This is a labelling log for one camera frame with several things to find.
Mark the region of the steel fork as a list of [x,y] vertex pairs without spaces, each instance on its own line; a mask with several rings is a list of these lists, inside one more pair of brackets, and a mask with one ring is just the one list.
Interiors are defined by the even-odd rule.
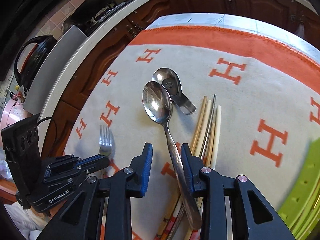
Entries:
[[99,153],[109,157],[112,154],[113,141],[110,129],[107,126],[100,126]]

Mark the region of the cream chopstick red striped end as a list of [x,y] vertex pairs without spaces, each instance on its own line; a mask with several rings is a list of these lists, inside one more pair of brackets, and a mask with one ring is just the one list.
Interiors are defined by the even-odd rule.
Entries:
[[[219,148],[219,140],[220,140],[220,128],[221,128],[221,112],[222,107],[220,105],[216,108],[216,114],[214,117],[213,127],[210,132],[209,146],[208,146],[208,154],[206,159],[206,166],[210,167],[211,170],[214,170],[217,162],[217,149]],[[200,213],[203,211],[203,198],[197,199],[197,205],[200,208]],[[184,239],[198,239],[200,235],[200,230],[191,230],[188,229]]]

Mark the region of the large steel spoon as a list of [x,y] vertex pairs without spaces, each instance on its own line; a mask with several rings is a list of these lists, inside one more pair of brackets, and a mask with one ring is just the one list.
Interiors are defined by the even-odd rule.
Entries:
[[188,191],[187,182],[184,176],[183,164],[177,146],[169,131],[169,121],[172,115],[172,101],[167,90],[155,81],[150,81],[143,88],[143,106],[149,118],[164,128],[167,140],[168,151],[174,168],[178,187],[183,200],[189,225],[192,229],[201,228],[201,215],[195,199]]

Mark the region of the short steel soup spoon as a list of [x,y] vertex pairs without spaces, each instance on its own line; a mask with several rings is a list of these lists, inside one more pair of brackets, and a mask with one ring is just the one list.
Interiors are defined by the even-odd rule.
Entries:
[[173,103],[183,114],[190,115],[196,111],[195,105],[183,94],[180,78],[172,69],[159,68],[154,72],[151,80],[164,86]]

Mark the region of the lime green plastic tray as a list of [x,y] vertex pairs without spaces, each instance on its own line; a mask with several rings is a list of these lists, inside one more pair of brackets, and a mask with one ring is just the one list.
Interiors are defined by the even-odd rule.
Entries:
[[300,174],[278,214],[295,239],[306,239],[319,222],[319,139],[311,142]]

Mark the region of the black rice cooker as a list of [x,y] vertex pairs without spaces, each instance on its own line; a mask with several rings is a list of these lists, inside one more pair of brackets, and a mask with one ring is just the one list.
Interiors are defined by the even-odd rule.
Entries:
[[[25,48],[27,48],[27,46],[33,43],[35,43],[36,45],[26,57],[22,69],[21,71],[19,71],[17,64],[20,55],[23,53]],[[47,56],[56,44],[57,40],[53,37],[53,35],[37,36],[25,42],[25,44],[21,47],[20,51],[18,52],[14,62],[14,75],[17,84],[20,87],[23,87],[27,90],[30,89],[37,72],[39,71],[45,59],[47,58]]]

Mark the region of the orange beige H-pattern cloth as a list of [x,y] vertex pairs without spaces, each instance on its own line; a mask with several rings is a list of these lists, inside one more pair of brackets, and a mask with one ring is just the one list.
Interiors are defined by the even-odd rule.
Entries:
[[216,171],[244,174],[279,210],[319,139],[319,64],[280,42],[244,31],[175,26],[141,32],[103,74],[71,131],[65,154],[98,152],[100,125],[114,138],[108,175],[124,168],[146,142],[153,159],[146,197],[135,199],[135,239],[153,239],[178,189],[161,125],[146,114],[143,87],[159,68],[180,77],[197,110],[173,107],[170,131],[176,144],[191,141],[204,96],[216,95],[221,128]]

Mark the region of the black stove range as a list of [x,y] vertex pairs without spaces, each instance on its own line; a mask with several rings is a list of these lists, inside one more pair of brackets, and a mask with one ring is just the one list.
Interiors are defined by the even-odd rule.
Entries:
[[133,0],[85,0],[62,25],[65,34],[76,26],[86,36],[91,35],[103,22]]

